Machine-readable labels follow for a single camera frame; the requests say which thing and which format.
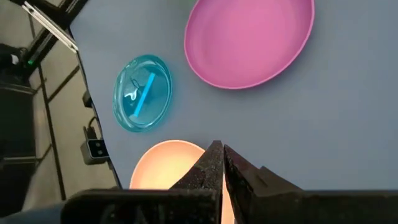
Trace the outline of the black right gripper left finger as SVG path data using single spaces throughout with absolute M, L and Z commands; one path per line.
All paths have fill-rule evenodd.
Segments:
M 84 190 L 67 200 L 60 221 L 79 223 L 221 223 L 224 149 L 211 143 L 169 190 Z

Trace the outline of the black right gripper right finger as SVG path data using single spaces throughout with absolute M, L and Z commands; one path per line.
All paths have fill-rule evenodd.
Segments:
M 396 190 L 303 190 L 224 146 L 238 223 L 397 223 Z

